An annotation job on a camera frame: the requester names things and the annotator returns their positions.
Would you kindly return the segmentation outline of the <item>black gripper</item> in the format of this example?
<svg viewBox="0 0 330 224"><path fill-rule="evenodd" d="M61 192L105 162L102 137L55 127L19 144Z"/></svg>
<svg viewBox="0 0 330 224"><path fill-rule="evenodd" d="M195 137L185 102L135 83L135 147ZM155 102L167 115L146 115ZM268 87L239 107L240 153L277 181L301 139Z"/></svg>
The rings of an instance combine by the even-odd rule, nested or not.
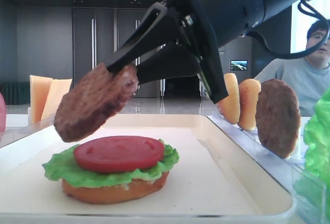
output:
<svg viewBox="0 0 330 224"><path fill-rule="evenodd" d="M120 71L137 57L180 37L179 18L194 54L186 47L169 43L137 67L139 83L198 74L213 103L228 96L217 38L198 0L164 0L147 11L129 39L117 49L109 72Z"/></svg>

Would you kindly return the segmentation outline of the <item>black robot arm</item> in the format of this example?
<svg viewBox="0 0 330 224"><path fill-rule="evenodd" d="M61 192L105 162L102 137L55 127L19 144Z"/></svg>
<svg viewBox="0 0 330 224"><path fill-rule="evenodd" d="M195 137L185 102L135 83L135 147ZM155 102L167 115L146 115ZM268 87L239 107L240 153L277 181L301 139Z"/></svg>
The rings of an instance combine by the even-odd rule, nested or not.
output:
<svg viewBox="0 0 330 224"><path fill-rule="evenodd" d="M162 0L149 8L138 28L114 53L107 69L119 71L156 49L156 54L138 66L141 84L198 76L209 98L217 103L227 96L219 47L241 35L263 43L254 27L296 1Z"/></svg>

